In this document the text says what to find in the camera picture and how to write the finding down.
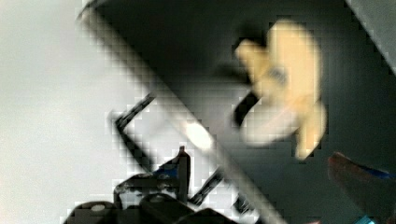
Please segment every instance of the black object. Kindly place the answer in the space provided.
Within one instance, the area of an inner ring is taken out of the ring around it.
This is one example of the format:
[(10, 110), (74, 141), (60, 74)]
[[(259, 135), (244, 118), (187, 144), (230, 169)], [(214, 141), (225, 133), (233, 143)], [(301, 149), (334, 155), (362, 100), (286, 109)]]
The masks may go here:
[(122, 116), (118, 117), (114, 123), (116, 125), (117, 131), (120, 134), (123, 144), (129, 149), (131, 154), (134, 156), (134, 159), (137, 163), (146, 171), (152, 171), (153, 160), (145, 153), (142, 148), (140, 148), (134, 140), (128, 136), (128, 134), (124, 131), (129, 122), (131, 122), (134, 117), (139, 114), (146, 106), (149, 105), (155, 96), (152, 94), (147, 95), (141, 102), (139, 102), (136, 106), (134, 106), (130, 111), (124, 112)]
[(75, 208), (64, 224), (235, 224), (206, 208), (194, 212), (167, 194), (150, 194), (139, 205), (117, 209), (106, 202), (84, 203)]
[(177, 180), (179, 182), (177, 198), (181, 202), (186, 203), (190, 186), (191, 158), (189, 154), (186, 153), (184, 146), (180, 147), (176, 157), (161, 165), (154, 174), (166, 174), (167, 171), (176, 171)]
[[(91, 9), (216, 136), (289, 223), (351, 223), (364, 215), (327, 176), (334, 150), (396, 172), (396, 77), (345, 1), (108, 0)], [(246, 146), (230, 120), (245, 96), (238, 92), (248, 88), (217, 74), (224, 64), (241, 67), (235, 42), (252, 37), (265, 43), (261, 36), (285, 18), (306, 27), (322, 52), (328, 126), (321, 149), (305, 162), (293, 158), (293, 138)]]
[(116, 220), (116, 206), (109, 202), (83, 203), (77, 206), (64, 224), (107, 224)]
[(233, 204), (233, 207), (240, 214), (245, 214), (247, 212), (252, 212), (254, 210), (254, 208), (250, 205), (248, 200), (241, 194), (238, 194), (238, 198), (236, 199), (236, 202)]
[(253, 107), (257, 102), (259, 102), (259, 98), (253, 93), (250, 92), (239, 105), (236, 107), (233, 112), (233, 121), (240, 127), (242, 122), (244, 121), (245, 116), (248, 111)]
[(119, 209), (139, 205), (152, 193), (165, 193), (177, 197), (180, 182), (176, 177), (159, 178), (152, 174), (134, 175), (114, 188), (114, 204)]

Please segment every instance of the black table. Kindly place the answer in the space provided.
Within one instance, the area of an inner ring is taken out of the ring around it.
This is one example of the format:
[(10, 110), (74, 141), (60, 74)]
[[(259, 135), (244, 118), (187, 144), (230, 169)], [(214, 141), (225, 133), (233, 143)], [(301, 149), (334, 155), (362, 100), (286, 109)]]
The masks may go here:
[[(289, 223), (353, 223), (362, 211), (328, 177), (340, 151), (396, 172), (396, 76), (343, 1), (99, 1), (94, 6), (216, 137)], [(327, 132), (304, 162), (295, 136), (248, 147), (233, 112), (248, 94), (233, 56), (248, 37), (265, 44), (278, 19), (302, 23), (320, 44)]]

